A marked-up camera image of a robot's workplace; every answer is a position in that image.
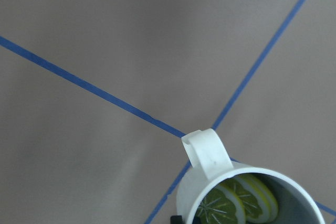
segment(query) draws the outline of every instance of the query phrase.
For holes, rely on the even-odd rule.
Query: lime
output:
[[[226,179],[226,185],[241,199],[245,208],[246,220],[252,223],[266,223],[270,219],[271,206],[264,193],[250,180],[241,175]]]
[[[196,216],[202,224],[245,224],[242,201],[227,186],[217,185],[202,200]]]
[[[268,187],[261,181],[259,180],[256,176],[252,174],[241,174],[241,178],[244,180],[250,180],[254,185],[256,185],[262,193],[265,195],[268,203],[270,204],[271,208],[271,213],[270,213],[270,218],[268,219],[267,222],[272,222],[275,220],[275,218],[278,216],[278,202],[275,199],[273,193],[268,189]]]

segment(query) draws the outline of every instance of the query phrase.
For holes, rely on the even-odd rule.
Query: cup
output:
[[[272,224],[325,224],[311,196],[291,178],[265,168],[231,161],[220,138],[212,129],[182,137],[192,168],[182,178],[176,195],[177,214],[192,224],[197,208],[220,182],[238,174],[252,173],[271,189],[279,205]]]

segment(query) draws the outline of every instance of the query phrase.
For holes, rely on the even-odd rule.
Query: mug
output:
[[[256,175],[271,188],[279,206],[271,223],[325,224],[318,206],[299,184],[274,170],[231,161],[214,130],[192,132],[182,137],[182,143],[192,164],[176,195],[177,214],[185,224],[192,224],[198,206],[212,188],[244,173]]]

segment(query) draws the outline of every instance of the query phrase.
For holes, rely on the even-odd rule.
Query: citrus slice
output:
[[[252,174],[248,174],[248,173],[240,174],[240,177],[243,178],[244,180],[250,180],[254,185],[256,185],[264,193],[268,203],[270,204],[270,209],[271,209],[270,218],[268,219],[267,222],[274,221],[278,216],[279,207],[278,207],[278,202],[275,199],[273,193],[268,189],[268,187],[260,179],[258,179],[256,176]]]
[[[237,175],[226,179],[221,185],[229,187],[241,199],[247,221],[251,223],[268,222],[271,217],[271,206],[264,193],[254,183]]]
[[[217,185],[202,200],[196,216],[202,224],[245,224],[242,201],[227,186]]]

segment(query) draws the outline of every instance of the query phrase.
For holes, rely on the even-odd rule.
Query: gray surface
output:
[[[211,127],[295,2],[0,0],[0,34],[188,133]],[[217,131],[333,209],[335,22],[336,0],[308,0]],[[180,140],[0,56],[0,222],[143,223],[187,161]],[[153,223],[173,214],[174,194]]]

